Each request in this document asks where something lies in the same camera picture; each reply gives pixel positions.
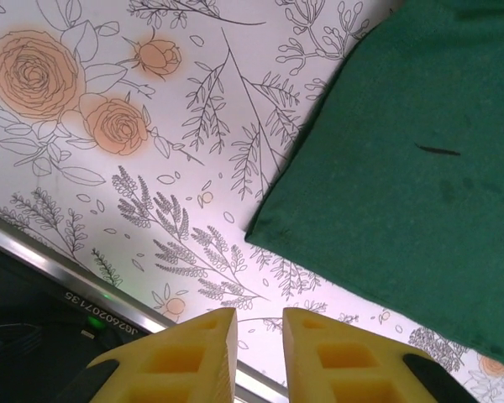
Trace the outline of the dark green t-shirt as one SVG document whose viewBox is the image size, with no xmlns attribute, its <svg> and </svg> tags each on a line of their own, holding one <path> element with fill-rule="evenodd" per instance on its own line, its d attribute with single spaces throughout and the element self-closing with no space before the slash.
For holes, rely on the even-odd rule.
<svg viewBox="0 0 504 403">
<path fill-rule="evenodd" d="M 504 364 L 504 0 L 405 0 L 246 239 Z"/>
</svg>

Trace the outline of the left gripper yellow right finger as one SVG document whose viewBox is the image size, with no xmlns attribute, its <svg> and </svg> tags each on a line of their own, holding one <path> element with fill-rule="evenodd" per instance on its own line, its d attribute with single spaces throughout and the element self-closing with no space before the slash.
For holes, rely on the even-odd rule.
<svg viewBox="0 0 504 403">
<path fill-rule="evenodd" d="M 283 311 L 289 403 L 479 403 L 424 351 L 302 308 Z"/>
</svg>

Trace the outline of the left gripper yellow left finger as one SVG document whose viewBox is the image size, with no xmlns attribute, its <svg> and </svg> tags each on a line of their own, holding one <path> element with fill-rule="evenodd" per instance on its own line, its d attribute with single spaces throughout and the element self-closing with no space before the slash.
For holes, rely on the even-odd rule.
<svg viewBox="0 0 504 403">
<path fill-rule="evenodd" d="M 234 403 L 237 314 L 219 308 L 93 359 L 60 403 Z"/>
</svg>

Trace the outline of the long aluminium base rail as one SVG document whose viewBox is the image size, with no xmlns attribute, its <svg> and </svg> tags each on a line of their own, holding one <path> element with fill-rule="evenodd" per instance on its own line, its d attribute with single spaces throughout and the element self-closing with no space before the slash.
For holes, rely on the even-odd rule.
<svg viewBox="0 0 504 403">
<path fill-rule="evenodd" d="M 170 319 L 150 310 L 79 264 L 22 233 L 0 218 L 0 250 L 62 290 L 60 298 L 131 334 L 173 327 Z M 287 388 L 239 361 L 235 399 L 245 403 L 289 403 Z"/>
</svg>

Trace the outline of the floral table cover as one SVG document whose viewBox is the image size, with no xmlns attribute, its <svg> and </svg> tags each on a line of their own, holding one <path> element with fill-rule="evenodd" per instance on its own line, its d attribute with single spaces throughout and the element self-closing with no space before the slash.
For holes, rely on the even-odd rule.
<svg viewBox="0 0 504 403">
<path fill-rule="evenodd" d="M 238 310 L 239 403 L 286 403 L 287 306 L 423 348 L 480 403 L 504 366 L 244 230 L 349 50 L 402 0 L 0 0 L 0 218 L 183 322 Z"/>
</svg>

